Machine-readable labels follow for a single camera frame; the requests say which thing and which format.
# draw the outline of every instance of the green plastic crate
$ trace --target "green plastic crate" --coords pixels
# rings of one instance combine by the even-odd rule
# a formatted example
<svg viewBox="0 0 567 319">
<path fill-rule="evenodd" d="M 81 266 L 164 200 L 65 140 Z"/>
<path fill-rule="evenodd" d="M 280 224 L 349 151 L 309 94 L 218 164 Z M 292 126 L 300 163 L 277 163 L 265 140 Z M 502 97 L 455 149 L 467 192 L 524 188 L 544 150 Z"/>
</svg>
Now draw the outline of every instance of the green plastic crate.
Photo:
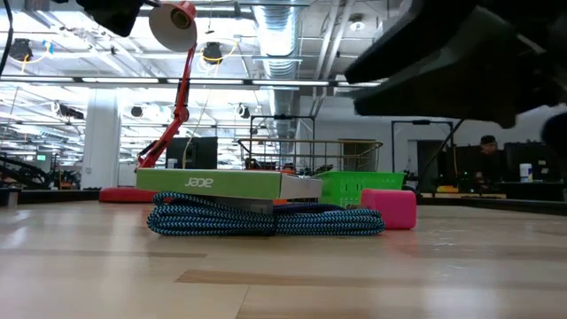
<svg viewBox="0 0 567 319">
<path fill-rule="evenodd" d="M 363 189 L 401 190 L 403 173 L 325 172 L 316 176 L 322 180 L 320 203 L 342 207 L 359 205 Z"/>
</svg>

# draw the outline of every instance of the ventilation duct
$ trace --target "ventilation duct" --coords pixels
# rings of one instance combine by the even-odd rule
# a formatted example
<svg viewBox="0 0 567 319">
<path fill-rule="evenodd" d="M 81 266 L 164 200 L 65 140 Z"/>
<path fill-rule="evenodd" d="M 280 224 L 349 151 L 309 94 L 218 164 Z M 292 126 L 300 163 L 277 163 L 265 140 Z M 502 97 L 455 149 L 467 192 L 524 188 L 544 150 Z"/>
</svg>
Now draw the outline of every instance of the ventilation duct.
<svg viewBox="0 0 567 319">
<path fill-rule="evenodd" d="M 258 22 L 260 52 L 269 57 L 289 57 L 298 49 L 299 8 L 279 5 L 253 7 Z M 298 62 L 269 59 L 262 62 L 269 79 L 295 79 Z M 273 115 L 298 115 L 299 93 L 288 89 L 272 89 L 269 92 Z M 278 138 L 294 138 L 296 121 L 274 121 Z"/>
</svg>

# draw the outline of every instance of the pink block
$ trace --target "pink block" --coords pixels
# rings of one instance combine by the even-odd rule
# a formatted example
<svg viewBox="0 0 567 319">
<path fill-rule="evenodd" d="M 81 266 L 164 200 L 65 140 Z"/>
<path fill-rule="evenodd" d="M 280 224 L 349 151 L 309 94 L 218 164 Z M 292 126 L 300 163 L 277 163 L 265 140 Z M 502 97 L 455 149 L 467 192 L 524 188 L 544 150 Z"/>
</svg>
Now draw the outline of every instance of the pink block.
<svg viewBox="0 0 567 319">
<path fill-rule="evenodd" d="M 413 191 L 362 190 L 361 204 L 382 215 L 387 230 L 411 230 L 417 222 Z"/>
</svg>

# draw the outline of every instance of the blue braided rope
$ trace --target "blue braided rope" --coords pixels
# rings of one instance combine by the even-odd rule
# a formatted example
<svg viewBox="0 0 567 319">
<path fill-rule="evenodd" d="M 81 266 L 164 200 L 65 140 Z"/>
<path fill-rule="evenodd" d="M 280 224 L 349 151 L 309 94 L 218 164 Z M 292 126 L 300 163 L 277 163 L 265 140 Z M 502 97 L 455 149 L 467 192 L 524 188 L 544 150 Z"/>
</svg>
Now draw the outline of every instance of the blue braided rope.
<svg viewBox="0 0 567 319">
<path fill-rule="evenodd" d="M 297 203 L 260 214 L 187 194 L 161 192 L 148 216 L 150 230 L 168 236 L 302 235 L 369 236 L 384 231 L 380 213 L 371 209 Z M 298 212 L 321 212 L 298 214 Z"/>
</svg>

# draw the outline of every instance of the ceiling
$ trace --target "ceiling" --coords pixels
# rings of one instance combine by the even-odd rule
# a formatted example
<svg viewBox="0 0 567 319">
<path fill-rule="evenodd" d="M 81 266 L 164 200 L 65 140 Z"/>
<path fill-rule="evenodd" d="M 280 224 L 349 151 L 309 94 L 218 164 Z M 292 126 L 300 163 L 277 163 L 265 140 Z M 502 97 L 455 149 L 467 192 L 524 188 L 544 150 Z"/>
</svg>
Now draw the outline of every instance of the ceiling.
<svg viewBox="0 0 567 319">
<path fill-rule="evenodd" d="M 15 8 L 14 38 L 29 39 L 33 57 L 25 64 L 10 58 L 4 75 L 131 78 L 181 76 L 186 56 L 169 51 L 153 37 L 147 18 L 146 9 L 149 8 L 143 7 L 130 37 L 122 38 L 99 26 L 80 11 L 76 4 L 51 3 L 50 10 L 43 13 L 21 10 L 23 0 L 12 2 L 15 3 L 12 5 Z M 341 14 L 345 10 L 345 2 L 341 1 L 334 26 L 328 23 L 332 1 L 312 0 L 309 6 L 301 8 L 297 39 L 299 51 L 294 57 L 300 61 L 299 79 L 314 79 L 325 28 L 335 28 L 332 42 L 337 36 L 336 31 L 340 28 L 341 20 L 344 19 Z M 341 74 L 354 58 L 371 45 L 379 21 L 394 17 L 399 2 L 354 1 L 350 17 L 360 14 L 364 28 L 353 30 L 350 28 L 352 23 L 346 23 L 337 57 L 330 68 L 330 79 L 335 79 L 336 75 Z M 197 5 L 199 46 L 191 67 L 191 77 L 265 78 L 262 64 L 265 57 L 260 53 L 256 22 L 252 19 L 216 19 L 206 15 L 213 12 L 212 8 L 224 10 L 233 5 L 230 1 L 201 1 Z M 252 14 L 249 5 L 241 5 L 241 9 Z M 0 43 L 3 45 L 8 29 L 4 10 L 0 11 L 0 21 Z M 200 52 L 208 42 L 221 44 L 223 61 L 219 65 L 208 65 L 203 60 Z M 50 44 L 52 53 L 46 43 Z M 140 83 L 139 86 L 119 90 L 121 94 L 128 96 L 130 104 L 123 110 L 120 160 L 131 161 L 150 141 L 161 136 L 165 128 L 160 124 L 171 121 L 175 88 L 151 88 Z M 63 164 L 80 163 L 85 121 L 61 117 L 57 110 L 64 105 L 88 116 L 91 91 L 88 87 L 70 85 L 39 86 L 0 82 L 0 129 L 4 134 L 0 152 L 7 152 L 25 160 L 29 159 L 29 152 L 53 150 L 60 155 Z M 302 90 L 301 95 L 303 96 L 300 99 L 299 113 L 307 115 L 312 104 L 311 90 L 308 94 Z M 323 119 L 341 118 L 345 113 L 353 112 L 347 100 L 339 97 L 327 99 L 329 101 L 322 105 L 320 112 Z M 240 151 L 233 147 L 234 139 L 247 137 L 249 134 L 249 120 L 238 115 L 238 107 L 248 107 L 251 114 L 273 114 L 267 89 L 192 89 L 189 100 L 191 116 L 187 125 L 180 131 L 180 136 L 190 136 L 193 131 L 195 136 L 217 135 L 220 144 L 227 147 L 227 151 L 220 153 L 231 158 L 239 157 L 240 154 Z M 343 103 L 349 111 L 338 106 Z M 132 106 L 142 107 L 144 116 L 132 116 Z M 194 130 L 201 113 L 203 115 L 199 128 Z M 15 121 L 22 121 L 24 124 L 13 124 Z M 259 136 L 274 136 L 269 121 L 265 124 L 268 124 L 267 128 L 260 129 Z M 211 128 L 211 125 L 217 125 L 218 128 Z"/>
</svg>

